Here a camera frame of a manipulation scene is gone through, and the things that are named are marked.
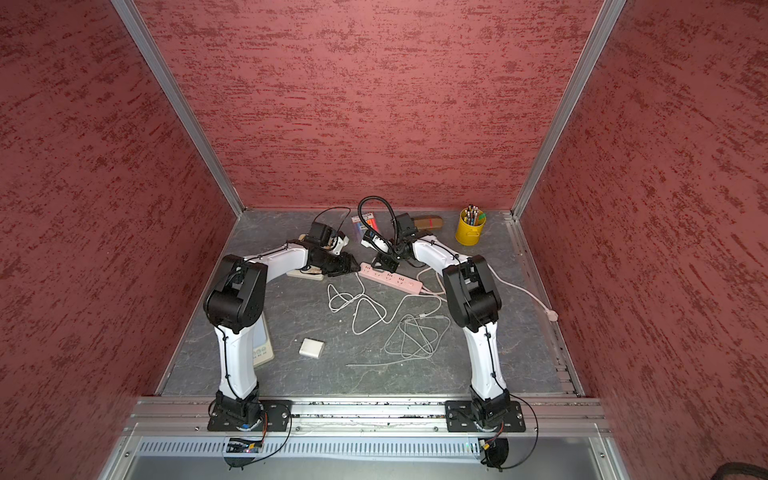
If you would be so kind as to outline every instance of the pink power strip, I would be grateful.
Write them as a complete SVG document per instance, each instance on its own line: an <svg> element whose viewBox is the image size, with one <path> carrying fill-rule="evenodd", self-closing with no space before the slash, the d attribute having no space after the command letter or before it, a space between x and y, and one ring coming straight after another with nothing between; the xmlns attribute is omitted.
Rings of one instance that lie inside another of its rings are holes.
<svg viewBox="0 0 768 480"><path fill-rule="evenodd" d="M424 284L413 278L400 275L399 273L380 272L374 270L368 263L360 264L359 275L362 278L373 280L374 282L383 283L384 285L396 288L405 293L411 295L419 295L424 287Z"/></svg>

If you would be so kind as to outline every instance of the black mounting plate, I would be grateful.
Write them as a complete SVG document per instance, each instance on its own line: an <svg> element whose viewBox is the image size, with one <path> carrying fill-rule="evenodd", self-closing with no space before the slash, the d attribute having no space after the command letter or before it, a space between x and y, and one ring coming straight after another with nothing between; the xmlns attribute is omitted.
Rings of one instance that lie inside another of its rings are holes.
<svg viewBox="0 0 768 480"><path fill-rule="evenodd" d="M266 411L266 430L268 432L285 432L290 420L290 409L293 402L290 400L262 400L261 405ZM239 432L246 435L248 432L238 430L221 416L212 416L208 419L208 432Z"/></svg>
<svg viewBox="0 0 768 480"><path fill-rule="evenodd" d="M472 420L470 405L464 400L449 400L445 402L445 422L449 432L482 432ZM504 415L504 431L520 433L525 431L525 419L520 402L511 402L511 410Z"/></svg>

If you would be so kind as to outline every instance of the white power adapter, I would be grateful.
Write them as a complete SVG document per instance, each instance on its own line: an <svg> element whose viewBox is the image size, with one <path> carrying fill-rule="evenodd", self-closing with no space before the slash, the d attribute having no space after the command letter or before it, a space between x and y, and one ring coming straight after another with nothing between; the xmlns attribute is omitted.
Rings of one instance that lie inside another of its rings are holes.
<svg viewBox="0 0 768 480"><path fill-rule="evenodd" d="M304 355L317 359L320 357L320 352L323 351L325 343L319 340L304 339L301 342L301 348L299 349L299 355Z"/></svg>

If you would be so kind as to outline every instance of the aluminum frame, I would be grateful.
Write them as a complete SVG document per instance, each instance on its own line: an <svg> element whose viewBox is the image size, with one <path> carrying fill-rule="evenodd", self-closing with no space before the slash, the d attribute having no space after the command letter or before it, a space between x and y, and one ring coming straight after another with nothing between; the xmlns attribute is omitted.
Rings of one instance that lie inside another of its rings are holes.
<svg viewBox="0 0 768 480"><path fill-rule="evenodd" d="M522 396L535 409L541 437L589 438L604 480L624 480L610 428L599 399ZM261 399L265 406L271 397ZM291 438L427 438L476 439L477 433L448 432L445 402L464 396L304 396L281 397L293 402ZM141 397L127 421L121 440L100 480L123 479L137 457L144 437L225 438L229 432L208 432L210 396ZM529 428L506 437L532 437L531 410L523 403ZM274 432L274 437L284 433Z"/></svg>
<svg viewBox="0 0 768 480"><path fill-rule="evenodd" d="M536 295L544 303L544 305L551 307L547 291L544 288L544 284L541 282L541 277L536 268L536 262L533 259L531 249L528 246L528 241L525 239L525 234L523 233L519 220L516 220L514 217L509 217L507 219L507 229L509 230L509 236L511 237L514 250L518 255L518 262L523 269L526 286L531 293ZM576 373L571 354L568 352L568 347L565 345L565 338L563 338L559 322L550 322L549 319L547 319L547 316L538 308L536 309L536 312L541 332L544 334L547 350L549 351L555 369L558 371L558 377L561 382L563 382L563 390L568 392L570 389L576 396L586 395L584 387Z"/></svg>
<svg viewBox="0 0 768 480"><path fill-rule="evenodd" d="M625 2L626 0L605 0L600 8L587 42L584 44L584 49L581 51L581 55L576 62L571 80L568 82L563 98L560 100L558 109L554 113L549 130L544 137L544 141L541 142L541 148L533 160L528 177L525 179L522 189L520 189L520 193L515 200L515 205L511 209L512 216L516 220L520 220L525 207L528 205L533 190L536 188L541 174L544 173L544 169L547 167L552 151L554 151L558 140L560 140L560 135L563 133L565 125L568 123L568 119L571 117L571 113L573 113L581 96L581 92L584 90L584 86L587 84L587 80L594 70L595 64L598 62L600 53L603 51L603 47L611 35L614 25L616 25L616 20L619 18Z"/></svg>
<svg viewBox="0 0 768 480"><path fill-rule="evenodd" d="M226 255L226 252L228 251L227 248L229 247L230 242L232 241L232 237L234 237L235 231L237 230L237 224L239 224L241 220L242 220L242 216L238 217L235 220L235 224L232 226L230 235L227 237L227 241L224 243L224 247L219 252L219 259L216 261L216 266L214 266L214 268L210 271L210 275L208 276L208 281L205 283L205 288L203 288L203 291L200 292L200 297L197 299L197 303L195 303L194 310L192 310L192 314L190 315L190 318L187 321L187 326L184 327L184 331L181 333L179 342L176 344L176 348L174 349L174 354L170 357L168 364L165 366L165 371L163 372L163 376L160 377L160 382L157 383L157 387L154 390L155 395L161 395L163 393L163 390L165 390L165 386L168 383L170 374L171 372L173 372L174 366L176 365L176 358L179 356L181 347L184 346L184 340L187 339L187 334L189 333L190 326L192 325L192 321L194 320L195 314L197 313L198 310L201 310L203 308L203 302L205 301L205 297L210 292L210 288L215 281L215 276L216 276L216 272L218 271L219 263L221 263L221 259L224 258L224 256Z"/></svg>
<svg viewBox="0 0 768 480"><path fill-rule="evenodd" d="M218 184L224 196L227 198L232 211L239 217L245 210L243 202L237 195L234 185L227 176L227 172L221 166L219 157L216 155L214 148L211 147L210 142L205 136L203 127L200 126L200 122L194 116L192 108L187 103L187 99L184 98L184 94L181 93L179 85L176 83L176 79L170 72L168 65L163 59L163 55L160 53L160 49L155 44L152 35L147 29L147 25L144 23L141 13L136 8L133 0L111 0L112 5L118 11L120 19L125 24L125 28L128 29L128 33L134 39L136 46L139 48L141 55L152 70L154 77L160 84L163 92L165 92L168 101L176 111L176 115L179 116L179 120L187 129L187 133L190 135L197 151L200 152L201 157L208 166L211 175L214 176L214 180Z"/></svg>

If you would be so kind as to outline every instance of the white cable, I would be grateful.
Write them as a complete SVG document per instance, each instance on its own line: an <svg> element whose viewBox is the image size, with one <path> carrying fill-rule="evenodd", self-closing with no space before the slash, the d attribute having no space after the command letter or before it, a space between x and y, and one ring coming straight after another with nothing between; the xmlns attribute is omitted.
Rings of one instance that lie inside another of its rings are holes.
<svg viewBox="0 0 768 480"><path fill-rule="evenodd" d="M431 268L430 266L428 266L428 267L426 267L424 270L422 270L422 271L418 272L418 273L416 274L416 279L417 279L417 280L419 280L419 277L422 275L422 273L424 273L424 272L427 272L427 271L429 271L429 270L432 270L432 268ZM427 287L424 287L424 288L423 288L423 291L424 291L424 293L431 293L432 295L442 295L442 294L444 294L444 293L445 293L445 285L443 285L443 284L442 284L442 278L440 278L440 275L437 273L437 270L432 270L432 271L433 271L433 272L435 272L435 278L437 279L437 283L439 283L439 284L440 284L440 288L442 288L442 290L441 290L441 291L439 291L439 292L432 292L432 291L431 291L430 289L428 289Z"/></svg>
<svg viewBox="0 0 768 480"><path fill-rule="evenodd" d="M496 280L498 280L499 282L501 282L501 283L503 283L503 284L505 284L507 286L511 286L512 288L516 288L516 289L518 289L518 290L520 290L522 292L525 292L533 300L536 300L538 302L538 304L541 305L541 308L544 309L544 312L547 314L547 318L549 319L550 322L557 322L558 321L558 313L555 312L554 310L548 308L546 305L544 305L544 302L539 300L538 297L536 297L536 295L534 295L533 293L527 291L526 289L524 289L521 286L517 286L517 285L515 285L513 283L509 283L509 282L506 282L506 281L502 280L502 278L498 275L498 273L496 273L496 270L493 270L492 266L488 265L488 268L490 269L491 273L493 273L493 276L496 277Z"/></svg>
<svg viewBox="0 0 768 480"><path fill-rule="evenodd" d="M445 287L442 285L442 281L440 280L440 277L437 275L437 272L435 272L435 275L437 276L440 286L443 288L443 291L441 293L444 293ZM399 360L396 360L394 362L371 363L371 364L352 363L352 364L349 364L348 366L387 366L387 365L394 365L400 362L406 362L408 360L431 358L437 352L437 349L440 346L440 341L442 340L442 337L445 335L445 332L447 332L448 328L451 326L451 319L449 319L447 316L443 316L443 315L433 316L433 313L440 310L440 306L442 305L442 302L446 302L446 300L441 296L439 296L438 293L434 293L429 289L424 289L425 295L414 295L414 294L405 295L403 298L400 299L400 303L395 309L395 312L392 314L391 317L389 317L389 319L387 319L386 308L381 303L375 301L373 298L371 298L369 295L366 294L366 286L362 283L362 280L360 279L360 275L356 273L355 276L357 277L357 281L360 283L360 286L362 287L362 292L358 293L357 295L352 295L351 293L348 293L348 292L339 292L332 283L328 284L328 308L332 312L338 313L339 311L348 307L355 301L357 302L357 304L355 305L355 312L352 317L352 333L354 333L355 335L362 335L363 333L372 329L374 326L378 325L379 323L390 324L397 316L397 312L400 311L400 307L402 306L403 302L405 302L406 299L409 297L414 297L414 296L419 298L434 297L438 300L438 304L437 304L437 307L435 307L435 309L433 309L432 311L427 313L421 313L418 316L414 316L410 313L407 313L400 319L400 321L397 322L395 329L392 331L392 333L389 334L389 337L384 342L383 350L385 353L389 355L399 355L401 357ZM333 302L336 299L341 299L343 303L339 306L334 306ZM370 306L372 306L373 309L376 311L376 315L379 317L379 319L376 320L374 323L368 325L363 331L358 332L355 330L355 321L357 321L357 314L360 309L360 303L362 302L367 302ZM419 323L420 320L424 320L424 319L444 319L445 328L441 332L439 332L437 329L434 329L431 326L424 326ZM419 342L419 340L417 340L407 332L408 326L414 326L416 328L416 330L419 332L419 335L421 336L421 339L423 340L423 343ZM400 350L398 352L390 351L389 343L397 332L402 333L402 342L400 343ZM406 352L405 350L406 339L409 339L410 341L416 344L417 349L415 351Z"/></svg>
<svg viewBox="0 0 768 480"><path fill-rule="evenodd" d="M445 320L445 328L442 330L442 332L438 332L437 329L433 329L431 326L424 326L419 324L420 319L444 319ZM406 327L408 325L413 325L419 334L421 335L422 339L424 339L424 343L419 343L418 340L413 338L406 332ZM445 335L445 332L448 331L448 328L451 326L451 319L449 319L445 315L434 315L434 316L413 316L410 313L404 315L403 318L397 323L397 326L392 331L392 333L389 334L389 337L384 342L384 352L388 353L389 355L400 355L400 359L394 360L391 362L384 362L384 363L348 363L347 366L387 366L387 365L395 365L396 363L402 363L407 362L409 360L424 360L428 358L432 358L435 353L437 353L437 349L440 347L440 341L442 340L442 337ZM394 335L400 331L402 333L402 342L400 343L400 351L399 352L390 352L387 346L389 345L389 341L394 337ZM434 339L428 339L427 335L425 335L425 332L431 331L435 334ZM410 339L412 342L414 342L418 349L414 352L406 353L406 338Z"/></svg>

